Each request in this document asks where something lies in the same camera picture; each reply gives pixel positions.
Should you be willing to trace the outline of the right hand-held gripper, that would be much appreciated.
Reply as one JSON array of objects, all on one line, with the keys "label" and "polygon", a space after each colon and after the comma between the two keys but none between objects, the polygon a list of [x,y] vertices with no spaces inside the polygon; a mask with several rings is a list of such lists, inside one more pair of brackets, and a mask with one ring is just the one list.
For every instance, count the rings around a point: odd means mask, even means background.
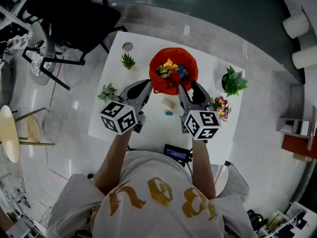
[{"label": "right hand-held gripper", "polygon": [[208,92],[196,81],[191,82],[192,101],[186,89],[178,86],[178,98],[184,115],[181,119],[183,134],[189,134],[194,140],[209,140],[221,128],[220,117],[213,109]]}]

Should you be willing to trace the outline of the beige wooden block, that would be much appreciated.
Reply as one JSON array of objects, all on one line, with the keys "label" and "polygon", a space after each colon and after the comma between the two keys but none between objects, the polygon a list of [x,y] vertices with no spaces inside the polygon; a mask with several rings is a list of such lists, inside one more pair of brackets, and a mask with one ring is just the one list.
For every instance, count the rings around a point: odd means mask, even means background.
[{"label": "beige wooden block", "polygon": [[162,103],[169,109],[174,109],[176,104],[168,98],[163,98]]}]

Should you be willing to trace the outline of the pile of coloured wooden blocks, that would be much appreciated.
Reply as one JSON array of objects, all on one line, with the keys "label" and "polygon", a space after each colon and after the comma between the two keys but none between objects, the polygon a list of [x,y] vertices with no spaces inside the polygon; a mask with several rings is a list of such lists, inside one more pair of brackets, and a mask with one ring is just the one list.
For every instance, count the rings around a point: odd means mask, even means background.
[{"label": "pile of coloured wooden blocks", "polygon": [[159,75],[162,79],[168,81],[170,84],[174,84],[174,83],[170,80],[169,76],[172,73],[176,73],[176,72],[178,72],[182,77],[182,81],[180,83],[189,79],[189,71],[186,69],[186,67],[182,64],[177,65],[173,63],[170,59],[168,59],[166,63],[164,63],[163,65],[160,65],[156,69],[156,74]]}]

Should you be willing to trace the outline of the person's left forearm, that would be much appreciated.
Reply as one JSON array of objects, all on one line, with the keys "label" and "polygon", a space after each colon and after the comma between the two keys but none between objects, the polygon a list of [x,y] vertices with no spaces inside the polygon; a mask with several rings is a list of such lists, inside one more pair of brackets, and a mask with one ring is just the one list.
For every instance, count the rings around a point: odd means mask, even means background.
[{"label": "person's left forearm", "polygon": [[95,176],[94,185],[105,196],[119,184],[121,169],[132,132],[133,129],[130,129],[123,135],[117,135],[114,138],[106,158]]}]

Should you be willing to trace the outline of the pink flower plant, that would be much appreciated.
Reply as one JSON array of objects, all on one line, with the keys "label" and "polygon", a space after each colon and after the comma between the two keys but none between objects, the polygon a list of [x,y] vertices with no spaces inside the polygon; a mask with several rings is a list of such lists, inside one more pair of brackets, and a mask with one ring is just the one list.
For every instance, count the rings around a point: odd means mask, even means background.
[{"label": "pink flower plant", "polygon": [[211,98],[211,105],[222,121],[228,121],[228,117],[231,113],[231,107],[229,102],[223,97],[218,96],[216,98]]}]

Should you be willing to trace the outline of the large green succulent plant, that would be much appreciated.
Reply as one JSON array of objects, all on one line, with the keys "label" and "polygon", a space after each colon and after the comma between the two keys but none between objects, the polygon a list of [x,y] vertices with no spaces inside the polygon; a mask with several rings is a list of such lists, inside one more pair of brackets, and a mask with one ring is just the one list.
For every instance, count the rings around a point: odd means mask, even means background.
[{"label": "large green succulent plant", "polygon": [[248,87],[248,80],[243,77],[243,72],[236,72],[232,66],[226,68],[227,73],[221,79],[221,86],[227,97],[239,96],[239,92]]}]

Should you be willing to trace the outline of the black screen device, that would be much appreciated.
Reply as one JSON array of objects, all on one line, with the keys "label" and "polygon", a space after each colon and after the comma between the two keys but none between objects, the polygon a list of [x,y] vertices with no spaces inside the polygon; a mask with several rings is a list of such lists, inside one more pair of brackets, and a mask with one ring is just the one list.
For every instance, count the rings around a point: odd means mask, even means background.
[{"label": "black screen device", "polygon": [[174,160],[188,163],[192,161],[193,155],[190,150],[173,146],[170,144],[165,144],[164,155],[173,158]]}]

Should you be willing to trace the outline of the grey chair with black legs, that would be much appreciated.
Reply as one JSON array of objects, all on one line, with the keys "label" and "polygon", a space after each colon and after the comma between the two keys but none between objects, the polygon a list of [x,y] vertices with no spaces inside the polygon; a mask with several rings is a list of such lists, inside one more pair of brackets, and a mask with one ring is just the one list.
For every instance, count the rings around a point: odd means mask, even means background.
[{"label": "grey chair with black legs", "polygon": [[40,86],[47,85],[52,79],[55,83],[69,90],[69,86],[53,75],[55,64],[59,63],[59,61],[53,60],[62,54],[61,49],[55,47],[54,41],[41,23],[35,22],[32,25],[31,39],[22,53],[22,57],[31,65],[31,79]]}]

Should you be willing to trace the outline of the red brown board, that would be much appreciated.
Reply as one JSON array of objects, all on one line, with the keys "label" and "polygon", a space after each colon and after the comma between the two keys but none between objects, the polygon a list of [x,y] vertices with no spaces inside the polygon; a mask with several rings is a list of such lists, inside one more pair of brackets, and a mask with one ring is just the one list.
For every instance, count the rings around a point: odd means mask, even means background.
[{"label": "red brown board", "polygon": [[314,137],[312,149],[308,150],[308,139],[284,135],[281,148],[309,158],[317,159],[317,136]]}]

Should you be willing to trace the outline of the wooden stool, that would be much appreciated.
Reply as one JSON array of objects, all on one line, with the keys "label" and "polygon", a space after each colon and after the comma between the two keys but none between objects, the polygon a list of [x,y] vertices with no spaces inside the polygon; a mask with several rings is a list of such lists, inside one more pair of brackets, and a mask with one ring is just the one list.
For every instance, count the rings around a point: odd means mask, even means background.
[{"label": "wooden stool", "polygon": [[19,137],[20,145],[27,146],[55,146],[54,143],[44,143],[41,142],[41,129],[37,119],[34,117],[35,114],[45,111],[47,108],[41,108],[25,114],[19,118],[15,119],[15,123],[25,120],[24,132],[25,137]]}]

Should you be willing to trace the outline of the white cylindrical pillar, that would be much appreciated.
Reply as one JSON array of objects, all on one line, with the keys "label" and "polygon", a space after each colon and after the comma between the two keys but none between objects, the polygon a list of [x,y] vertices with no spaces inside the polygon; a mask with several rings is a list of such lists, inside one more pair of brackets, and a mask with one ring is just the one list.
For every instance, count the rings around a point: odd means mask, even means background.
[{"label": "white cylindrical pillar", "polygon": [[293,53],[292,62],[297,69],[317,65],[317,45]]},{"label": "white cylindrical pillar", "polygon": [[297,14],[292,15],[282,22],[286,34],[295,39],[310,30],[310,22],[305,12],[301,9]]}]

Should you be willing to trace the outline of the black headset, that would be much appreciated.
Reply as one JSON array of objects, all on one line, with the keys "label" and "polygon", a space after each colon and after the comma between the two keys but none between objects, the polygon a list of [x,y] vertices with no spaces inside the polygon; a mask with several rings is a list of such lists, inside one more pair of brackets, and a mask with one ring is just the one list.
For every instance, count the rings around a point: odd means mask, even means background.
[{"label": "black headset", "polygon": [[253,230],[254,231],[259,230],[264,224],[263,216],[261,214],[256,213],[252,209],[250,209],[247,213],[248,213]]}]

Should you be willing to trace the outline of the round wooden table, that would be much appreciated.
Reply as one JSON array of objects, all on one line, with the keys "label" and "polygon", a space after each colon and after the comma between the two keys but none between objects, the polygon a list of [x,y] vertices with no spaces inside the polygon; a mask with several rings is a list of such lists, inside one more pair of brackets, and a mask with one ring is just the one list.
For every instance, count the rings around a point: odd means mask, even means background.
[{"label": "round wooden table", "polygon": [[19,162],[20,144],[15,119],[10,108],[4,105],[0,110],[0,141],[7,157],[13,162]]}]

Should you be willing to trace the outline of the white shelf rack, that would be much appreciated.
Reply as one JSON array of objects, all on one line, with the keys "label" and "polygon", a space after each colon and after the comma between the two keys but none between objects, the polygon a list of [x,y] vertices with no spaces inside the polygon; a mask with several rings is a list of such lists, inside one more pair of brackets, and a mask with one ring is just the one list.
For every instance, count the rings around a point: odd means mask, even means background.
[{"label": "white shelf rack", "polygon": [[28,29],[21,25],[26,24],[23,13],[26,10],[27,0],[0,0],[0,60],[4,54],[9,54],[11,44],[8,42],[14,38],[28,34]]}]

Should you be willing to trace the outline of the tape roll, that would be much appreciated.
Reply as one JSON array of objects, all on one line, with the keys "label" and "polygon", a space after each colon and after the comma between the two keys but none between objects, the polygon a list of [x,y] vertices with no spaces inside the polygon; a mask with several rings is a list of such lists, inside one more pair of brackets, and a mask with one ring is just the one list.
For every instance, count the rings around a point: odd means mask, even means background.
[{"label": "tape roll", "polygon": [[276,210],[267,219],[265,229],[268,233],[271,233],[275,229],[277,229],[280,225],[284,224],[286,222],[286,220],[287,219],[284,217],[284,215],[281,212],[279,212],[278,210]]}]

